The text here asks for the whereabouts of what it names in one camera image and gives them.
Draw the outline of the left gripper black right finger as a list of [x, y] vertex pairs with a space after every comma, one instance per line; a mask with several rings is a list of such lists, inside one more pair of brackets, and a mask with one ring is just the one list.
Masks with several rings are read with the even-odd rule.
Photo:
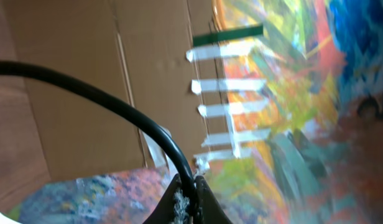
[[193, 215], [194, 224], [232, 224], [226, 216], [214, 193], [209, 188], [203, 176], [197, 176], [196, 183], [196, 209]]

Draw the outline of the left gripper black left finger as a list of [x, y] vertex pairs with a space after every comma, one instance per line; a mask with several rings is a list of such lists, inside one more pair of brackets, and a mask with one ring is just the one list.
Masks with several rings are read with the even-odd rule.
[[153, 212], [143, 224], [189, 224], [190, 199], [183, 194], [182, 182], [176, 174]]

